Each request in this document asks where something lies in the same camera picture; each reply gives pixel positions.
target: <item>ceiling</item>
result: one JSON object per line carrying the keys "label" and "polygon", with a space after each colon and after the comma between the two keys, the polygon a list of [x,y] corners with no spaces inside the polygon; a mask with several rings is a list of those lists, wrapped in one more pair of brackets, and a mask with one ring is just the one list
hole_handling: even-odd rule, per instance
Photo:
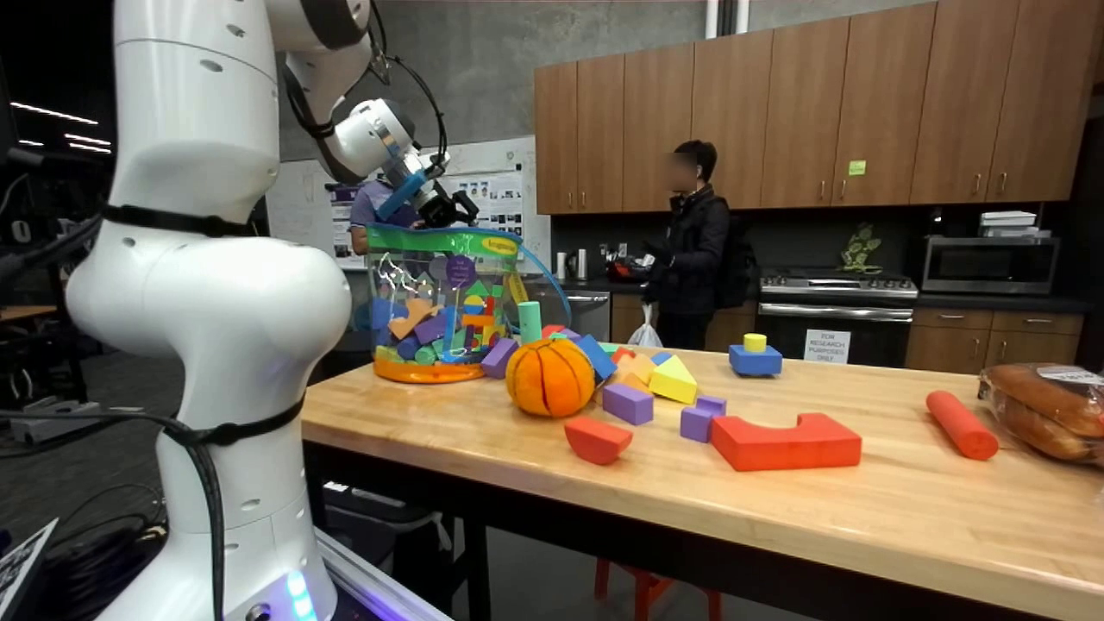
{"label": "ceiling", "polygon": [[9,100],[95,117],[100,128],[13,109],[20,138],[113,134],[111,0],[3,0],[0,89]]}

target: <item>orange ball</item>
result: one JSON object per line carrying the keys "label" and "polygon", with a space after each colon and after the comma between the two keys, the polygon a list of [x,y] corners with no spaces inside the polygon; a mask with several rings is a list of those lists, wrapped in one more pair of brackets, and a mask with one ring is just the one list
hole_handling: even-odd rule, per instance
{"label": "orange ball", "polygon": [[524,415],[570,418],[594,399],[594,364],[578,344],[538,339],[510,354],[508,391]]}

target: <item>dark hair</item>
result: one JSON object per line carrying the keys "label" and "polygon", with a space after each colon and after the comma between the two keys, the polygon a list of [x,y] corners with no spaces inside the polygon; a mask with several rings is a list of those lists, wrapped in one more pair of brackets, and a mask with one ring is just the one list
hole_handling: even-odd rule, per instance
{"label": "dark hair", "polygon": [[677,146],[669,161],[696,164],[701,180],[709,180],[714,164],[717,164],[717,148],[709,142],[683,142],[683,146]]}

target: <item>person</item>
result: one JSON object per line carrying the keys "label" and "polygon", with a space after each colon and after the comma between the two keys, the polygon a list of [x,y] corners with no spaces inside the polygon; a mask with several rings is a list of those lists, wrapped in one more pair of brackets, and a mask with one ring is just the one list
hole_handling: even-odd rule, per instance
{"label": "person", "polygon": [[727,241],[727,199],[714,193],[709,177],[717,148],[683,142],[669,156],[669,224],[655,247],[645,301],[657,303],[657,342],[669,349],[702,349],[717,310],[717,270]]}

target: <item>black jacket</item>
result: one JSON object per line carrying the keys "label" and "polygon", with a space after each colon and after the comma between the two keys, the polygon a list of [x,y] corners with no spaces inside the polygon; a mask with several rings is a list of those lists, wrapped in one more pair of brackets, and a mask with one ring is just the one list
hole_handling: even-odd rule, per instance
{"label": "black jacket", "polygon": [[727,204],[709,187],[671,196],[667,247],[647,281],[657,315],[708,318],[717,306],[717,265],[727,241]]}

